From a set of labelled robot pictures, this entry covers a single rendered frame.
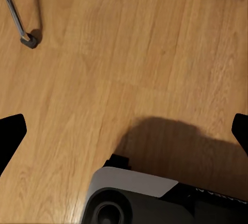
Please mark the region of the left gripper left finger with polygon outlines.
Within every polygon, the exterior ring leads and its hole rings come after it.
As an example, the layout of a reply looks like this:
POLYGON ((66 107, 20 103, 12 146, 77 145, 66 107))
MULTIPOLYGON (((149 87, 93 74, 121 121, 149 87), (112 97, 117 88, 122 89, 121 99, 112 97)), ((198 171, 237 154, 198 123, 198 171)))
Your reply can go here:
POLYGON ((0 176, 26 133, 22 114, 0 120, 0 176))

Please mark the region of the swivel chair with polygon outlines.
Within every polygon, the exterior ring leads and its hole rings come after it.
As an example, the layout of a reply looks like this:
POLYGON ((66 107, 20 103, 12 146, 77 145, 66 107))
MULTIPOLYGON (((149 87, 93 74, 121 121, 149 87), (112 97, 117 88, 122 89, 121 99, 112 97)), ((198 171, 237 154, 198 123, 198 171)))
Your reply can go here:
POLYGON ((16 24, 16 27, 18 29, 19 35, 21 37, 21 40, 20 40, 21 43, 29 47, 30 49, 33 49, 36 43, 38 42, 38 39, 35 36, 25 31, 25 28, 23 26, 22 20, 20 18, 20 15, 19 15, 19 12, 18 12, 18 9, 16 7, 14 0, 6 0, 6 1, 10 9, 11 15, 14 19, 14 22, 16 24))

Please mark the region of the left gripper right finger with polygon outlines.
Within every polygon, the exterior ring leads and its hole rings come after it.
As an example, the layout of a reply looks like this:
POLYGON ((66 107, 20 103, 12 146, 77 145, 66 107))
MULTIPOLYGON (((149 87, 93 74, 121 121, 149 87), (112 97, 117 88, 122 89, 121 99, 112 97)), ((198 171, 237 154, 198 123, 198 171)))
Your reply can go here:
POLYGON ((248 116, 236 114, 231 131, 248 155, 248 116))

